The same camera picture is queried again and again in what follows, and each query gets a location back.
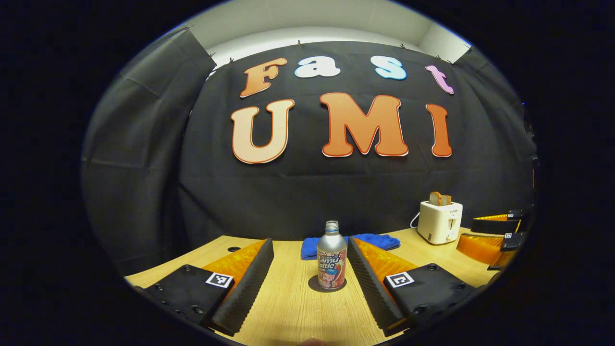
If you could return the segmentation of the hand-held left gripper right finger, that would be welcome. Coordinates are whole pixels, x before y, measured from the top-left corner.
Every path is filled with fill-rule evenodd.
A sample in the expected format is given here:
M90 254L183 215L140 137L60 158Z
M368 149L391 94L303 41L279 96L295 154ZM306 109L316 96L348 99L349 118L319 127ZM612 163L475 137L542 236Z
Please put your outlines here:
M480 291L436 263L418 267L356 237L348 240L347 258L386 336L426 328Z

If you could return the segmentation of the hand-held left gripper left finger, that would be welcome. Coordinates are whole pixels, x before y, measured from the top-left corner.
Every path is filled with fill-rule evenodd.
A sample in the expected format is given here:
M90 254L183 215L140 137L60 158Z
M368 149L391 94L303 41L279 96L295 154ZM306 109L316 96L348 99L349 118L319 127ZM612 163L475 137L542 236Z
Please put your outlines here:
M135 289L192 324L233 336L252 309L273 259L272 239L262 239L201 268L182 265Z

